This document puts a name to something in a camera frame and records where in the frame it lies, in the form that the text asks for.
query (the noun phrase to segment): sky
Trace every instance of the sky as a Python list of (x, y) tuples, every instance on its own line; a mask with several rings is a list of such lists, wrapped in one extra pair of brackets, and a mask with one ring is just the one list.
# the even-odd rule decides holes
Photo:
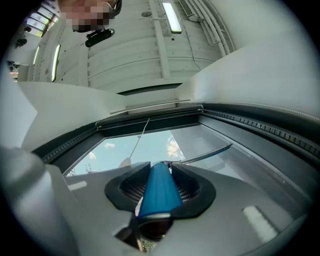
[[(105, 139), (94, 148), (75, 167), (75, 174), (86, 174), (89, 164), (92, 172), (106, 171), (118, 168), (123, 160), (128, 158), (138, 136), (126, 136)], [(131, 163), (179, 161), (185, 159), (170, 130), (145, 133), (142, 135), (132, 157)]]

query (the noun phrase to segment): ceiling light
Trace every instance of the ceiling light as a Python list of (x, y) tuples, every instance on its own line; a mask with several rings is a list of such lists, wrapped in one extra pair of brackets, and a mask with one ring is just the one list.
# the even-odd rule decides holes
[(33, 65), (36, 64), (36, 59), (37, 59), (37, 56), (38, 56), (39, 49), (40, 49), (40, 46), (38, 46), (38, 48), (35, 51), (35, 55), (34, 55), (34, 58), (33, 58)]
[(171, 3), (169, 2), (163, 2), (163, 8), (165, 10), (166, 16), (168, 17), (171, 33), (173, 34), (181, 34), (182, 29), (179, 24), (177, 15), (174, 11), (174, 8), (172, 7)]
[(56, 74), (57, 74), (57, 64), (58, 64), (58, 56), (59, 56), (59, 51), (60, 51), (61, 45), (59, 44), (54, 53), (54, 58), (53, 58), (53, 64), (52, 64), (52, 76), (51, 76), (51, 81), (54, 82), (56, 80)]

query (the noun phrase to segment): cloud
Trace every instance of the cloud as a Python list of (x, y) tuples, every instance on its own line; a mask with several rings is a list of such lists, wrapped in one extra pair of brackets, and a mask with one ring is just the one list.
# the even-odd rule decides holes
[(179, 148), (178, 143), (175, 141), (175, 139), (173, 139), (173, 136), (171, 136), (167, 141), (166, 152), (169, 158), (179, 157), (180, 159), (185, 159), (184, 154)]
[(106, 143), (104, 145), (104, 147), (107, 149), (107, 148), (114, 148), (115, 147), (115, 144), (112, 144), (112, 143)]
[(93, 152), (90, 152), (89, 153), (89, 159), (96, 160), (97, 158), (96, 158), (96, 155)]

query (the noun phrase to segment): air intake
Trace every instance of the air intake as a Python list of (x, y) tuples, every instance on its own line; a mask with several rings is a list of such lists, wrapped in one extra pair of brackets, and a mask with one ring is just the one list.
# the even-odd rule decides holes
[(190, 5), (188, 0), (179, 0), (185, 15), (188, 17), (188, 19), (192, 22), (200, 22), (200, 18), (196, 15), (193, 7)]

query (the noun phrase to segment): blue plastic cover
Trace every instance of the blue plastic cover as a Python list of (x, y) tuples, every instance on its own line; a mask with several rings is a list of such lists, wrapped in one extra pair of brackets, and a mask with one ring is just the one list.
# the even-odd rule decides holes
[(168, 166), (164, 163), (155, 164), (144, 190), (138, 218), (169, 213), (183, 204)]

